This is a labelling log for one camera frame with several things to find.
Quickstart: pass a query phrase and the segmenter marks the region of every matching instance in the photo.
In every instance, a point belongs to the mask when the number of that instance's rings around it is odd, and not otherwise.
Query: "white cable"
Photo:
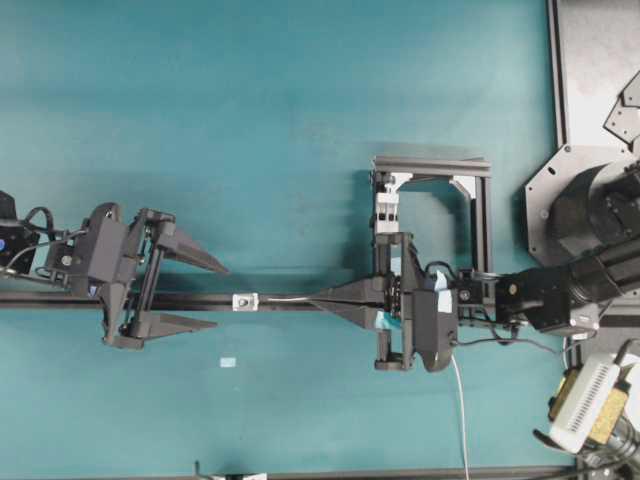
[[[460,375],[458,362],[456,362],[456,357],[454,355],[451,355],[451,363],[453,365],[453,370],[456,373],[456,380],[458,381],[458,394],[460,395],[460,420],[462,424],[462,458],[464,459],[464,476],[466,480],[469,480],[469,449],[467,448],[467,421],[464,413],[464,389],[462,388],[462,376]]]

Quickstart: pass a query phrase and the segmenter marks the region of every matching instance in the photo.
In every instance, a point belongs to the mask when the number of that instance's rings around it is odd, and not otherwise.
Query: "wire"
[[[76,230],[75,232],[71,232],[69,234],[66,234],[60,240],[53,240],[53,241],[50,241],[50,242],[38,243],[37,245],[31,245],[30,247],[23,248],[22,250],[20,250],[18,253],[16,253],[13,256],[13,258],[9,261],[9,263],[7,263],[7,265],[5,267],[0,268],[0,273],[10,273],[9,270],[11,269],[11,267],[25,253],[31,252],[32,250],[37,250],[38,248],[49,247],[51,245],[56,245],[58,243],[66,243],[69,240],[71,240],[72,238],[77,237],[78,235],[83,235],[85,233],[87,233],[86,230]]]
[[[267,298],[267,302],[306,302],[309,297]]]
[[[564,337],[562,339],[562,351],[563,352],[567,349],[568,342],[569,342],[569,337]],[[567,360],[567,356],[566,355],[562,355],[562,365],[564,366],[565,370],[569,370],[569,360]]]
[[[471,347],[473,345],[478,345],[480,343],[489,343],[489,342],[498,342],[501,343],[503,345],[511,345],[513,343],[528,343],[529,345],[533,345],[534,347],[537,347],[541,350],[544,350],[545,352],[551,353],[553,355],[564,355],[565,353],[567,353],[568,351],[576,348],[578,345],[581,345],[583,342],[586,342],[587,340],[591,340],[593,339],[596,335],[598,334],[598,332],[594,332],[593,335],[591,335],[588,338],[585,338],[584,340],[580,340],[578,342],[575,342],[571,345],[569,345],[568,347],[564,347],[562,348],[562,350],[558,351],[558,350],[554,350],[551,347],[547,347],[546,345],[543,345],[540,342],[536,342],[535,340],[530,340],[528,338],[504,338],[504,337],[494,337],[494,338],[481,338],[479,340],[472,340],[470,342],[462,342],[460,340],[458,340],[457,338],[453,338],[451,339],[451,345],[454,347]]]
[[[46,227],[40,227],[38,225],[34,225],[33,223],[31,223],[31,219],[33,217],[35,217],[38,213],[42,212],[42,214],[44,215],[44,218],[46,220]],[[24,220],[22,220],[21,222],[25,227],[31,229],[31,230],[36,230],[39,232],[43,232],[46,233],[47,236],[49,237],[49,241],[55,241],[56,236],[55,236],[55,229],[53,227],[53,214],[51,213],[51,210],[49,210],[47,207],[35,207],[32,208],[31,211],[29,213],[27,213],[27,216],[24,218]]]
[[[534,347],[538,347],[545,352],[552,353],[554,355],[559,355],[561,352],[554,350],[551,347],[547,347],[540,342],[536,342],[535,340],[529,340],[528,338],[481,338],[480,340],[472,340],[470,342],[461,342],[460,340],[454,339],[451,341],[451,345],[454,347],[471,347],[472,345],[478,345],[480,343],[489,343],[489,342],[500,342],[504,344],[512,344],[512,343],[528,343],[533,345]]]
[[[458,368],[458,362],[456,362],[455,355],[451,355],[451,364],[453,365],[453,371],[456,374],[456,381],[458,382],[458,394],[460,396],[460,423],[462,431],[462,458],[464,460],[464,476],[466,480],[469,480],[469,449],[467,446],[467,420],[465,418],[464,409],[464,388],[462,387],[462,375],[460,375],[460,368]]]

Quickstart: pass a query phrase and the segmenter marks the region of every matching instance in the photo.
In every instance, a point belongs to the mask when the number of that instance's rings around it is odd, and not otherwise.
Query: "metal frame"
[[[377,155],[375,169],[380,172],[406,172],[414,176],[407,183],[433,178],[449,179],[463,195],[471,201],[471,235],[473,266],[481,272],[491,272],[493,256],[491,251],[491,164],[482,157],[449,160],[422,157],[400,157]],[[472,177],[473,184],[464,182]]]
[[[557,466],[523,466],[523,467],[484,467],[473,468],[469,471],[472,478],[492,479],[527,479],[546,475],[561,474],[567,471],[566,467]],[[406,470],[345,470],[335,472],[314,473],[269,473],[268,480],[448,480],[464,478],[464,470],[460,468],[434,468],[434,469],[406,469]],[[213,480],[225,478],[221,474],[195,474],[179,476],[127,476],[127,477],[84,477],[75,479],[51,480]],[[242,475],[227,475],[227,479],[242,479]]]
[[[547,0],[549,20],[549,49],[551,54],[551,72],[553,81],[553,103],[556,119],[556,147],[560,149],[569,143],[569,125],[567,122],[566,71],[564,67],[564,48],[561,40],[562,11],[558,0]]]

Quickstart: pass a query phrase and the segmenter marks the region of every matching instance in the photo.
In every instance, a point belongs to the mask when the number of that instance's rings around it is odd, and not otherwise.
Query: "white connector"
[[[620,367],[606,353],[587,359],[551,424],[553,441],[571,453],[582,449],[619,374]]]
[[[413,174],[392,172],[390,177],[389,182],[384,185],[385,191],[376,193],[376,235],[379,233],[397,233],[399,231],[398,205],[400,203],[400,195],[398,190],[413,178]]]

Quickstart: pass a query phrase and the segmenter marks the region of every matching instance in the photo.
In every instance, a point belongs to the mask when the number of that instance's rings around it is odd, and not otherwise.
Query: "white sticker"
[[[436,271],[436,284],[433,289],[438,292],[438,311],[453,312],[453,296],[451,290],[447,290],[447,277],[440,270]]]
[[[451,290],[438,292],[438,311],[440,313],[453,312],[453,296],[451,295]]]
[[[236,357],[220,357],[220,368],[234,368]]]

